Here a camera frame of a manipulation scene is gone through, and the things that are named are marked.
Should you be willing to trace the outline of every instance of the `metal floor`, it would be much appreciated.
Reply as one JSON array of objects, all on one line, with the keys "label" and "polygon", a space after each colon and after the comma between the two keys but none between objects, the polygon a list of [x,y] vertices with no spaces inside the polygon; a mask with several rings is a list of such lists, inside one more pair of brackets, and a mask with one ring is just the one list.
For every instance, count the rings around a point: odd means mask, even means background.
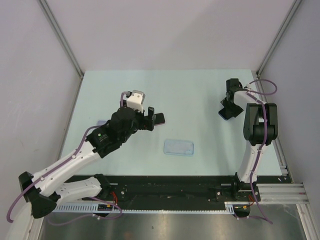
[{"label": "metal floor", "polygon": [[[217,214],[125,214],[115,220],[87,217],[66,226],[43,221],[40,240],[305,240],[296,205],[263,205],[273,225],[257,219],[236,220]],[[251,215],[259,215],[256,206]],[[52,213],[63,223],[77,213]]]}]

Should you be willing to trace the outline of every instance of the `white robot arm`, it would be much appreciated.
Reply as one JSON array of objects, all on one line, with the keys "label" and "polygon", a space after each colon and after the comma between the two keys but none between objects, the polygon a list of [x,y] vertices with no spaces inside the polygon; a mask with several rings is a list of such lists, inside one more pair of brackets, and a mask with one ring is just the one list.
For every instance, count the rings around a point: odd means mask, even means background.
[{"label": "white robot arm", "polygon": [[[148,116],[144,116],[145,94],[136,90],[124,93],[128,98],[123,100],[122,94],[118,111],[106,124],[88,128],[77,149],[39,172],[24,172],[19,176],[22,195],[31,203],[35,219],[48,215],[62,203],[85,197],[103,198],[110,194],[110,184],[102,174],[77,182],[65,181],[85,166],[117,150],[138,130],[154,129],[157,114],[153,107],[149,107]],[[7,216],[9,222],[12,221],[10,212]]]},{"label": "white robot arm", "polygon": [[266,148],[278,136],[277,105],[256,98],[255,91],[250,85],[243,88],[237,78],[226,81],[226,98],[221,103],[224,108],[219,114],[225,120],[235,118],[245,110],[243,135],[247,143],[236,176],[239,183],[249,184],[250,181],[255,183],[260,160]]}]

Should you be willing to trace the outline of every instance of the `cable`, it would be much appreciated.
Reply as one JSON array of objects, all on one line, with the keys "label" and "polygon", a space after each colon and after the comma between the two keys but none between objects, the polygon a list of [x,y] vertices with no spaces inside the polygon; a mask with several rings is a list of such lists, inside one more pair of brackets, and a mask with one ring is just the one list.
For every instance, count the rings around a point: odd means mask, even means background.
[{"label": "cable", "polygon": [[77,221],[79,219],[83,219],[83,218],[87,218],[87,217],[97,217],[98,220],[99,219],[113,220],[113,219],[117,219],[117,218],[121,217],[122,214],[123,214],[122,209],[118,205],[116,205],[114,203],[111,203],[111,202],[108,202],[108,201],[103,201],[103,200],[101,200],[99,198],[96,198],[96,197],[90,197],[90,199],[102,202],[104,204],[109,204],[111,206],[114,206],[115,208],[117,208],[120,211],[120,213],[118,215],[116,215],[116,216],[111,216],[111,217],[99,216],[99,215],[96,215],[94,213],[93,214],[89,213],[89,214],[78,216],[78,217],[76,217],[76,218],[74,218],[74,219],[72,219],[70,221],[66,221],[66,222],[63,222],[63,223],[54,223],[54,222],[52,222],[50,220],[49,217],[47,217],[47,222],[52,226],[61,227],[61,226],[65,226],[65,225],[71,224],[71,223],[73,223],[73,222],[75,222],[75,221]]},{"label": "cable", "polygon": [[254,162],[254,165],[253,165],[253,168],[251,170],[251,174],[250,174],[250,188],[251,188],[251,191],[252,191],[252,195],[253,195],[253,198],[254,198],[254,201],[256,202],[256,205],[257,207],[259,208],[261,214],[263,215],[263,217],[258,217],[258,216],[250,216],[249,218],[259,218],[259,219],[263,219],[263,220],[266,220],[268,223],[270,224],[273,224],[273,222],[266,216],[266,214],[264,213],[264,211],[262,210],[259,202],[258,202],[258,199],[256,197],[256,194],[255,194],[255,190],[254,190],[254,186],[253,186],[253,176],[254,176],[254,172],[257,168],[257,165],[258,165],[258,162],[259,162],[259,159],[260,159],[260,155],[261,155],[261,150],[263,148],[263,146],[266,144],[267,142],[267,134],[268,134],[268,125],[267,125],[267,111],[266,111],[266,107],[264,105],[264,103],[257,99],[255,96],[253,96],[252,94],[249,94],[247,92],[247,95],[249,97],[251,97],[252,99],[254,99],[257,103],[259,103],[261,106],[262,106],[262,112],[263,112],[263,120],[264,120],[264,123],[263,123],[263,131],[264,131],[264,135],[263,135],[263,141],[262,141],[262,144],[260,145],[260,147],[258,148],[258,153],[256,155],[256,159],[255,159],[255,162]]},{"label": "cable", "polygon": [[271,80],[268,80],[268,79],[256,79],[252,82],[249,83],[249,85],[253,84],[253,83],[256,83],[256,82],[268,82],[268,83],[271,83],[273,86],[274,86],[274,91],[273,92],[268,92],[268,93],[264,93],[264,92],[258,92],[258,91],[253,91],[253,90],[249,90],[247,88],[243,88],[245,89],[247,92],[250,92],[250,93],[255,93],[255,94],[260,94],[260,95],[264,95],[264,96],[270,96],[270,95],[273,95],[275,94],[277,91],[278,91],[278,86]]},{"label": "cable", "polygon": [[253,199],[253,197],[251,195],[249,195],[249,200],[250,200],[250,207],[255,204],[255,200]]},{"label": "cable", "polygon": [[87,134],[91,129],[96,129],[100,127],[100,125],[97,126],[91,126],[89,127],[85,132],[84,135],[82,137],[82,140],[79,144],[79,146],[76,148],[75,152],[73,153],[73,155],[71,155],[70,157],[68,157],[66,160],[64,160],[63,162],[61,162],[60,164],[58,164],[57,166],[55,166],[54,168],[52,168],[51,170],[49,170],[48,172],[46,172],[45,174],[43,174],[41,177],[39,177],[37,180],[35,180],[33,183],[31,183],[28,187],[26,187],[20,194],[19,196],[13,201],[13,203],[11,204],[7,214],[6,214],[6,220],[9,223],[13,223],[14,221],[11,219],[11,212],[14,209],[14,207],[16,206],[17,202],[20,200],[20,198],[22,198],[34,185],[36,185],[38,182],[41,181],[41,178],[45,178],[47,177],[49,174],[53,173],[54,171],[58,170],[59,168],[61,168],[63,165],[65,165],[66,163],[68,163],[70,160],[72,160],[72,156],[75,156],[78,154],[78,152],[80,151],[82,145],[84,144]]},{"label": "cable", "polygon": [[243,219],[243,218],[246,218],[246,219],[261,219],[261,220],[264,220],[264,221],[267,221],[268,223],[270,224],[274,224],[267,216],[266,214],[264,213],[264,211],[262,210],[259,202],[258,202],[258,199],[256,197],[256,194],[255,194],[255,190],[254,190],[254,186],[253,186],[253,176],[254,176],[254,172],[256,171],[256,168],[258,166],[258,163],[259,163],[259,159],[260,159],[260,155],[261,155],[261,150],[262,148],[264,147],[264,145],[266,144],[267,142],[267,134],[268,134],[268,124],[267,124],[267,111],[266,111],[266,107],[264,105],[264,103],[259,100],[258,98],[256,98],[255,96],[253,96],[252,94],[250,93],[255,93],[255,94],[260,94],[260,95],[265,95],[265,96],[268,96],[268,95],[272,95],[272,94],[275,94],[277,91],[278,91],[278,86],[271,80],[268,80],[268,79],[257,79],[257,80],[254,80],[252,82],[249,83],[250,84],[253,84],[255,82],[259,82],[259,81],[265,81],[265,82],[268,82],[268,83],[271,83],[274,87],[275,87],[275,90],[271,93],[263,93],[263,92],[257,92],[257,91],[253,91],[253,90],[249,90],[249,89],[246,89],[247,90],[247,95],[249,97],[251,97],[252,99],[254,99],[257,103],[259,103],[262,107],[262,112],[263,112],[263,141],[262,141],[262,144],[260,145],[260,147],[258,148],[258,153],[256,155],[256,159],[255,159],[255,162],[254,162],[254,165],[253,165],[253,168],[251,170],[251,174],[250,174],[250,188],[251,188],[251,192],[252,192],[252,195],[253,195],[253,198],[254,198],[254,201],[256,202],[256,205],[257,207],[259,208],[261,214],[263,215],[263,217],[261,216],[247,216],[247,217],[238,217],[236,213],[234,213],[234,216],[236,217],[237,220],[239,219]]},{"label": "cable", "polygon": [[114,191],[111,192],[112,196],[113,196],[113,199],[115,199],[115,204],[118,203],[118,197],[116,195],[116,193]]}]

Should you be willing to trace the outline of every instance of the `white wall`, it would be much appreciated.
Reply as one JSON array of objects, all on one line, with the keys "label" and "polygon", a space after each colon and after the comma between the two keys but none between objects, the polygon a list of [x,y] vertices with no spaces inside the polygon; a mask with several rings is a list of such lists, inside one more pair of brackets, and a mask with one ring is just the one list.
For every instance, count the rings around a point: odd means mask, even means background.
[{"label": "white wall", "polygon": [[84,70],[257,70],[294,0],[48,0]]},{"label": "white wall", "polygon": [[57,159],[80,79],[36,0],[2,1],[0,30],[0,233],[5,236],[7,210],[20,193],[18,176]]},{"label": "white wall", "polygon": [[278,85],[279,137],[320,223],[320,1],[302,2],[263,78]]}]

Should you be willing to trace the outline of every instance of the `light blue table surface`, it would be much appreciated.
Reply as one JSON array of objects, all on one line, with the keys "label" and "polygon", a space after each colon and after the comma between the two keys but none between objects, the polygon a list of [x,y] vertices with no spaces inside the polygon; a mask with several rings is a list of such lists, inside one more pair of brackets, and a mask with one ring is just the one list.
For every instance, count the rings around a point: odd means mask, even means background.
[{"label": "light blue table surface", "polygon": [[[218,111],[226,80],[253,80],[248,69],[86,71],[62,156],[76,148],[84,131],[110,119],[123,91],[146,94],[144,108],[164,113],[166,123],[138,131],[120,149],[86,166],[80,175],[219,176],[238,171],[246,148],[245,113],[228,121]],[[193,156],[164,154],[166,139],[194,143]],[[258,175],[281,175],[273,145],[265,152]]]}]

